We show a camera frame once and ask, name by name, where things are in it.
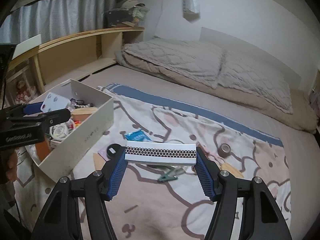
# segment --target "blue packet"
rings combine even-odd
[[[124,137],[128,141],[136,141],[136,142],[152,142],[152,140],[143,132],[143,130],[137,130],[135,132],[127,133]]]

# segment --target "blue stripe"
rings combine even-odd
[[[193,114],[198,114],[200,116],[206,117],[210,120],[223,123],[224,125],[237,130],[239,132],[243,132],[247,135],[260,139],[262,141],[278,145],[283,147],[282,141],[279,138],[275,138],[271,135],[265,134],[263,132],[257,131],[255,129],[251,129],[247,126],[244,126],[232,119],[229,119],[223,115],[217,114],[207,109],[200,108],[198,106],[189,105],[183,102],[171,100],[168,98],[162,98],[155,95],[150,95],[140,90],[137,90],[132,87],[128,87],[120,84],[110,84],[106,87],[108,90],[122,96],[126,96],[129,98],[134,98],[152,105],[157,106],[167,106],[174,109],[178,109],[181,111],[190,112]]]

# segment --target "white box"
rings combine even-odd
[[[113,97],[69,79],[40,95],[32,103],[44,101],[49,92],[69,99],[81,99],[85,103],[93,103],[95,107],[98,107],[94,114],[69,134],[39,165],[33,159],[49,178],[58,182],[62,176],[70,174],[86,152],[100,139],[103,132],[112,126]]]

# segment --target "gray curtain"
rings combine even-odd
[[[7,16],[0,43],[20,43],[41,34],[42,43],[103,28],[103,13],[119,0],[39,0]]]

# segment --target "wooden shelf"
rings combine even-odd
[[[54,81],[46,84],[44,86],[45,91],[53,88],[54,86],[68,80],[74,79],[79,81],[80,79],[92,75],[92,73],[97,72],[105,67],[115,64],[116,61],[113,58],[101,58],[86,65],[83,65],[75,70],[68,72],[67,74],[55,79]]]

